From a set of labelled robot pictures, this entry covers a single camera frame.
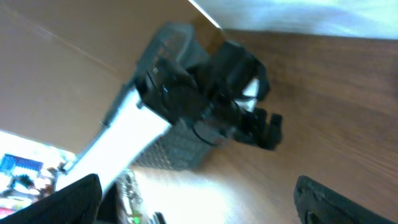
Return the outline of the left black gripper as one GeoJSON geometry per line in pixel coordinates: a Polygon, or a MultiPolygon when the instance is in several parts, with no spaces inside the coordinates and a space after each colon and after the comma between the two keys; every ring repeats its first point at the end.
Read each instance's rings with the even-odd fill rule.
{"type": "Polygon", "coordinates": [[[267,111],[262,108],[255,108],[253,112],[242,112],[233,139],[250,146],[275,151],[282,141],[283,116],[272,113],[269,122],[266,118],[267,111]]]}

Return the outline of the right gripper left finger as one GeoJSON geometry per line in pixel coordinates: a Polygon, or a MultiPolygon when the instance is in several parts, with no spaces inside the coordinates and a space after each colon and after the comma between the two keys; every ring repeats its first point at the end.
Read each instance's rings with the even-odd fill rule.
{"type": "Polygon", "coordinates": [[[94,223],[102,199],[100,179],[89,174],[1,219],[1,224],[94,223]]]}

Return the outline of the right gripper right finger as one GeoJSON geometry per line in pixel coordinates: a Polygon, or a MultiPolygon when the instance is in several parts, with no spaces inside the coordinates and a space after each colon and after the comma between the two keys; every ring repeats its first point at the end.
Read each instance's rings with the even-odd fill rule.
{"type": "Polygon", "coordinates": [[[394,223],[306,175],[297,180],[294,203],[300,222],[304,224],[394,223]]]}

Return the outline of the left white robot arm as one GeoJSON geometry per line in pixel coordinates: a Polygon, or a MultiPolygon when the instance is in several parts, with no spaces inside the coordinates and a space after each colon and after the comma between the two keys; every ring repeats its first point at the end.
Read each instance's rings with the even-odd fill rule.
{"type": "Polygon", "coordinates": [[[132,80],[106,114],[103,128],[56,185],[62,189],[96,174],[103,189],[143,150],[178,124],[194,133],[205,122],[220,134],[274,150],[282,139],[282,117],[244,102],[262,101],[270,87],[265,66],[243,46],[225,41],[212,56],[189,63],[199,47],[192,41],[151,42],[132,80]]]}

